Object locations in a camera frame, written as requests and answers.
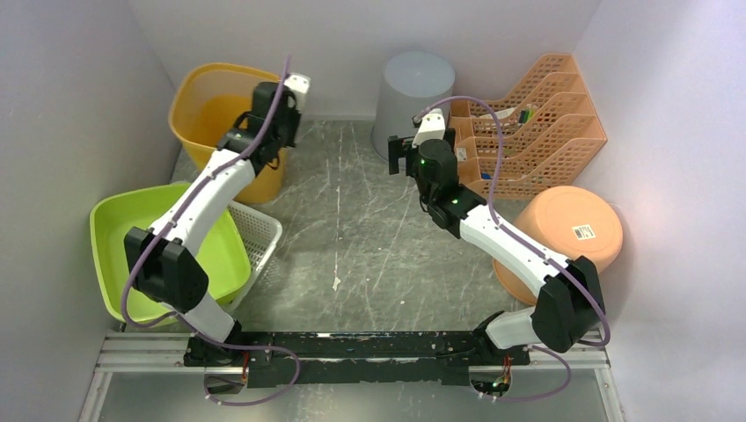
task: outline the white wall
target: white wall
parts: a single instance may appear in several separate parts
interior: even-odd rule
[[[746,420],[746,14],[603,0],[575,50],[609,142],[580,184],[625,220],[603,275],[626,415]]]
[[[205,62],[279,73],[292,54],[308,115],[369,118],[388,58],[425,49],[452,62],[456,92],[501,98],[541,54],[572,51],[600,0],[129,3],[176,85]]]
[[[112,324],[99,200],[164,183],[173,88],[126,2],[0,0],[0,420],[77,420]]]

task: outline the white plastic basket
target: white plastic basket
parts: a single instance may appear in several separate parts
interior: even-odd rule
[[[235,201],[228,205],[228,211],[236,223],[246,253],[252,262],[252,275],[233,302],[226,307],[232,312],[244,300],[277,249],[277,243],[282,236],[282,225],[269,215]]]

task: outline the orange bucket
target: orange bucket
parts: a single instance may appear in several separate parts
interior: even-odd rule
[[[254,88],[260,82],[279,80],[277,75],[228,63],[205,64],[184,78],[171,104],[168,123],[200,170],[236,118],[251,110]],[[287,155],[281,149],[277,169],[265,167],[236,200],[260,204],[274,199],[282,188]]]

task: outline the gray bin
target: gray bin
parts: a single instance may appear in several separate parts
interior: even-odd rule
[[[391,58],[384,68],[378,93],[376,123],[370,141],[376,153],[388,161],[387,140],[391,135],[414,136],[412,117],[453,92],[456,72],[443,58],[413,51]],[[449,105],[439,106],[448,118]]]

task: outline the barcode label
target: barcode label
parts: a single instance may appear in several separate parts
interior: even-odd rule
[[[582,226],[573,227],[573,231],[575,232],[575,236],[578,238],[578,240],[587,240],[587,239],[596,238],[596,233],[593,232],[593,229],[590,227],[590,224],[584,224]]]
[[[466,161],[466,148],[456,148],[456,159]]]

